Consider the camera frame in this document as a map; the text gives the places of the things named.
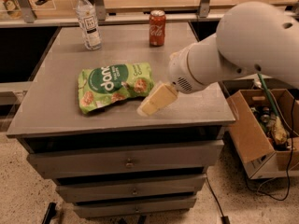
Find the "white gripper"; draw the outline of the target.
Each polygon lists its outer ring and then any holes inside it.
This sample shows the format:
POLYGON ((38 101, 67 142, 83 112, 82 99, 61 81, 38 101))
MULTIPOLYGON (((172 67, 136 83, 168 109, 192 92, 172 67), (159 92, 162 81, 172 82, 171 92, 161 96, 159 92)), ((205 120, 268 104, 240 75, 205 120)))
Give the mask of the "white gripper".
POLYGON ((138 107, 137 113, 139 115, 147 117, 171 105, 177 100, 178 91, 190 94, 206 88, 206 85, 195 79, 188 65, 188 55, 194 46, 195 44, 192 43, 188 47, 170 55, 167 74, 171 84, 156 83, 149 95, 138 107))

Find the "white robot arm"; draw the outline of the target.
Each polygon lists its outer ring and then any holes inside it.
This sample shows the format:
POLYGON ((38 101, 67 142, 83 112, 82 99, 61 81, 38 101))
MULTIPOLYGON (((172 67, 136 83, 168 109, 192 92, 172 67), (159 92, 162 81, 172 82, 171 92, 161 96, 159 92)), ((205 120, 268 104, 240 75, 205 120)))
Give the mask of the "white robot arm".
POLYGON ((216 33, 173 53, 168 81, 158 82, 137 112, 150 116, 178 95, 262 74, 299 88, 299 22, 276 7, 247 2, 227 11, 216 33))

